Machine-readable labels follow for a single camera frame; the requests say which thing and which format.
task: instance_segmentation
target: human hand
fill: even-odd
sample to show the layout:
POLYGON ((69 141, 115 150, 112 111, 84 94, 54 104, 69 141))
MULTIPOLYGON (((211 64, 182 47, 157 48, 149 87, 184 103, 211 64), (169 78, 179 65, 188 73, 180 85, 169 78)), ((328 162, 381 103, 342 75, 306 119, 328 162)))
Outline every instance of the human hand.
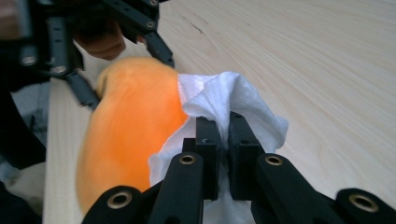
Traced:
MULTIPOLYGON (((0 40, 16 40, 21 38, 17 0, 0 1, 0 40)), ((91 56, 113 60, 125 50, 120 26, 109 19, 103 24, 99 35, 86 35, 75 31, 73 38, 91 56)))
POLYGON ((100 35, 85 35, 76 31, 73 38, 91 56, 104 60, 113 60, 125 50, 125 42, 120 26, 113 20, 106 20, 100 35))
POLYGON ((21 37, 16 1, 0 1, 0 40, 15 40, 21 37))

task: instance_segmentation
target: wooden table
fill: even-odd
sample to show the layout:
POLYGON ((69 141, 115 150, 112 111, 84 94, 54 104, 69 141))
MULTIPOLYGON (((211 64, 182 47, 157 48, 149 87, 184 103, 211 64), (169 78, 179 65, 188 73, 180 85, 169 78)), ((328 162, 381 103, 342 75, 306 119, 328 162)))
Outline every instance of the wooden table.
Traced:
MULTIPOLYGON (((319 192, 371 191, 396 208, 396 2, 172 0, 159 32, 177 70, 233 70, 289 120, 278 153, 319 192)), ((130 45, 126 55, 148 55, 130 45)), ((106 66, 86 57, 94 81, 106 66)), ((79 223, 78 148, 90 112, 64 83, 50 94, 46 223, 79 223)))

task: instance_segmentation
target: white fabric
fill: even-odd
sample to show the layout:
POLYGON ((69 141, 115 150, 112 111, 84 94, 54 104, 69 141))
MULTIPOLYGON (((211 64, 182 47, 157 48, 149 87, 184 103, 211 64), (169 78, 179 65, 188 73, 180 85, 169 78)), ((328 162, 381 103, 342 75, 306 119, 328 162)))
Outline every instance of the white fabric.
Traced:
MULTIPOLYGON (((243 115, 266 152, 275 152, 285 142, 288 122, 275 116, 254 87, 241 75, 225 72, 216 76, 179 75, 178 87, 186 123, 149 159, 152 185, 163 180, 170 160, 181 152, 184 138, 195 137, 195 118, 214 120, 221 143, 227 148, 230 112, 243 115)), ((248 202, 233 201, 229 191, 227 162, 219 170, 219 198, 205 202, 204 223, 254 223, 248 202)))

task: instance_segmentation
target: black metal bracket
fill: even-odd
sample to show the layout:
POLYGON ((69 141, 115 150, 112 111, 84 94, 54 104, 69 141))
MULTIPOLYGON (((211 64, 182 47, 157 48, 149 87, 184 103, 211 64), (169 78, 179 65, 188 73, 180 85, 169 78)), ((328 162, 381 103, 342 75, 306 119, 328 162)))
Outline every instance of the black metal bracket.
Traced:
MULTIPOLYGON (((218 198, 221 148, 216 123, 196 123, 196 138, 184 139, 162 182, 143 193, 110 189, 83 223, 202 223, 203 200, 218 198)), ((290 161, 264 152, 242 115, 231 113, 229 133, 231 194, 251 201, 256 223, 396 223, 396 211, 367 191, 342 189, 335 200, 316 192, 290 161)))

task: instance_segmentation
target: orange stuffed object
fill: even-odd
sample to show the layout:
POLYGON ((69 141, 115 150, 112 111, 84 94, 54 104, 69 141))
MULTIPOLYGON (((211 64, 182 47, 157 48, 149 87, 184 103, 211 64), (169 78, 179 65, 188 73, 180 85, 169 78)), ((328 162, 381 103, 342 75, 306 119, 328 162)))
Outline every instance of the orange stuffed object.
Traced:
POLYGON ((86 214, 106 190, 149 188, 149 157, 187 120, 177 72, 152 58, 111 64, 99 76, 102 98, 78 158, 77 192, 86 214))

